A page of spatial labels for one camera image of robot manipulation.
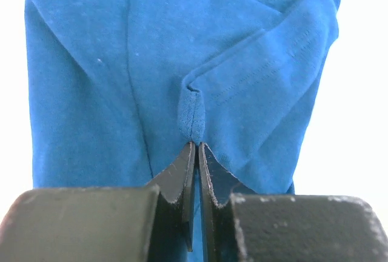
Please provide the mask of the dark blue printed t-shirt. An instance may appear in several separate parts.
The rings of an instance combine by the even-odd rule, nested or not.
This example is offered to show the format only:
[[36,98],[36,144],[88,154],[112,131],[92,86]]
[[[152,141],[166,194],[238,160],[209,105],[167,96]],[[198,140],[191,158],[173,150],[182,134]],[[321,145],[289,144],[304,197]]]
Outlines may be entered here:
[[193,141],[293,193],[340,1],[25,0],[33,187],[140,186]]

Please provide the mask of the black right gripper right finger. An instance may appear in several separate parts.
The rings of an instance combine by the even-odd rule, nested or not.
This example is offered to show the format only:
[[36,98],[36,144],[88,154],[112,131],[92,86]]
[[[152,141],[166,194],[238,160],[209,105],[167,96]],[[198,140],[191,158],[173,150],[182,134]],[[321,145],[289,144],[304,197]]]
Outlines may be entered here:
[[352,196],[258,195],[198,147],[205,261],[386,261],[387,235]]

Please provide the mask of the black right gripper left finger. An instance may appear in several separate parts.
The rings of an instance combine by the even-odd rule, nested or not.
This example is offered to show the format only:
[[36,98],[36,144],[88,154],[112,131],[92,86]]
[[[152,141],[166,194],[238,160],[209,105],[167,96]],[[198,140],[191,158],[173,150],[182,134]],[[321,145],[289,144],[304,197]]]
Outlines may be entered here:
[[194,143],[143,187],[33,189],[1,222],[2,262],[186,261]]

